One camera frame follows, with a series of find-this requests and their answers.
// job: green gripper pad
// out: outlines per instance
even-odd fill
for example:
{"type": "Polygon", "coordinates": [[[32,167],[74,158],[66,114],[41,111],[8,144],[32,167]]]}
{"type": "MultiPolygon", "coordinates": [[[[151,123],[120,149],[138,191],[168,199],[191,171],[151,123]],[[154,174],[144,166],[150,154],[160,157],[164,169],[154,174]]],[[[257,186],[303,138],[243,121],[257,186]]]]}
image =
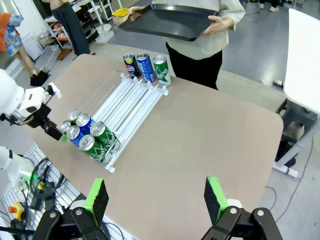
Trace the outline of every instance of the green gripper pad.
{"type": "Polygon", "coordinates": [[[208,208],[211,223],[214,226],[217,220],[220,218],[221,213],[229,206],[216,177],[206,177],[204,200],[206,207],[208,208]]]}
{"type": "Polygon", "coordinates": [[[93,221],[97,226],[100,226],[102,223],[108,200],[109,196],[104,179],[96,178],[83,207],[91,213],[93,221]]]}

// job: beige tabletop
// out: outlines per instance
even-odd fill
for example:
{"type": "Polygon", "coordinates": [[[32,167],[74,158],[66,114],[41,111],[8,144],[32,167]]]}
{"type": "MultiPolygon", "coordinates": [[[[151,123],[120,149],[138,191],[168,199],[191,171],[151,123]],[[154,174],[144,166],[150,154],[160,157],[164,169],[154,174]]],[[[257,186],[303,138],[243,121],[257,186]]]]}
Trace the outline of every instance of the beige tabletop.
{"type": "MultiPolygon", "coordinates": [[[[123,62],[79,56],[55,81],[62,98],[49,103],[58,125],[81,108],[123,62]]],[[[70,142],[26,127],[40,149],[85,195],[104,178],[106,213],[142,240],[197,240],[211,226],[204,200],[206,176],[217,176],[227,198],[247,211],[259,206],[283,129],[262,107],[172,77],[110,173],[70,142]]]]}

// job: yellow object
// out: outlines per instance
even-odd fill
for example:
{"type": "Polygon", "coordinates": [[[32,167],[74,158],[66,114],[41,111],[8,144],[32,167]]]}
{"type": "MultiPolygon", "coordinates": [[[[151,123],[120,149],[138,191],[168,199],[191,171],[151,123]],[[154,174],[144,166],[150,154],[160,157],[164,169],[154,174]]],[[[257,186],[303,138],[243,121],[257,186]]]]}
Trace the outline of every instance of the yellow object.
{"type": "Polygon", "coordinates": [[[18,201],[15,201],[13,203],[13,207],[15,207],[16,211],[15,213],[12,213],[12,215],[14,216],[15,219],[17,219],[18,221],[21,221],[22,220],[21,215],[25,212],[25,208],[18,201]]]}
{"type": "Polygon", "coordinates": [[[37,187],[37,188],[43,191],[44,188],[45,188],[45,184],[41,181],[41,182],[38,184],[38,187],[37,187]]]}
{"type": "Polygon", "coordinates": [[[129,14],[128,8],[119,8],[117,11],[112,13],[112,16],[123,18],[129,14]]]}
{"type": "Polygon", "coordinates": [[[115,25],[119,26],[124,23],[129,17],[128,8],[120,8],[112,13],[112,19],[115,25]]]}

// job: orange shirt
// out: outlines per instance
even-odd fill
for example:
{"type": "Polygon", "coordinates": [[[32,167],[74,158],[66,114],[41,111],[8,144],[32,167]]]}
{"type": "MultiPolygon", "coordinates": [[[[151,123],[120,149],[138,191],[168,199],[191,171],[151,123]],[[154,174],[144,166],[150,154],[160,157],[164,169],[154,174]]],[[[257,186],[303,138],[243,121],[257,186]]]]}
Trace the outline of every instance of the orange shirt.
{"type": "Polygon", "coordinates": [[[1,13],[0,14],[0,52],[7,52],[5,44],[5,32],[10,22],[11,14],[10,13],[1,13]]]}

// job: soda can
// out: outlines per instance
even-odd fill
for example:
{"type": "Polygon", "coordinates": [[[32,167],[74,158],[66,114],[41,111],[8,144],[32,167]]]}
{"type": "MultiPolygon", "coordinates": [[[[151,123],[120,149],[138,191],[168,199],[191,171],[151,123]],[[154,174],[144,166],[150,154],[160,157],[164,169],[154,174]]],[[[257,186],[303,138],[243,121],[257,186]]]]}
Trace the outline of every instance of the soda can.
{"type": "Polygon", "coordinates": [[[141,52],[136,56],[138,65],[145,82],[154,82],[156,77],[151,64],[150,56],[146,52],[141,52]]]}
{"type": "Polygon", "coordinates": [[[98,142],[94,136],[85,135],[80,141],[80,149],[88,154],[92,159],[103,163],[106,161],[107,150],[98,142]]]}
{"type": "Polygon", "coordinates": [[[68,114],[68,120],[71,122],[71,125],[76,125],[77,118],[81,115],[81,111],[79,109],[73,109],[68,114]]]}
{"type": "Polygon", "coordinates": [[[94,136],[107,151],[111,149],[111,153],[115,153],[120,147],[120,142],[116,135],[102,121],[98,121],[92,125],[90,134],[94,136]]]}
{"type": "Polygon", "coordinates": [[[91,116],[83,113],[76,119],[76,125],[79,126],[84,134],[90,134],[90,128],[95,123],[91,116]]]}
{"type": "Polygon", "coordinates": [[[80,146],[80,140],[83,138],[84,134],[81,132],[80,127],[73,125],[66,132],[66,137],[70,142],[76,145],[78,148],[80,146]]]}
{"type": "Polygon", "coordinates": [[[140,69],[137,64],[136,57],[133,53],[127,53],[123,56],[123,61],[128,70],[130,77],[133,79],[134,77],[139,78],[141,76],[140,69]]]}
{"type": "Polygon", "coordinates": [[[168,62],[165,56],[158,55],[153,59],[156,78],[159,85],[168,87],[171,84],[168,62]]]}
{"type": "Polygon", "coordinates": [[[69,120],[63,121],[63,122],[61,123],[61,126],[60,126],[60,132],[63,133],[63,134],[65,134],[65,133],[69,130],[69,128],[70,128],[71,126],[72,126],[72,125],[71,125],[71,122],[70,122],[69,120]]]}

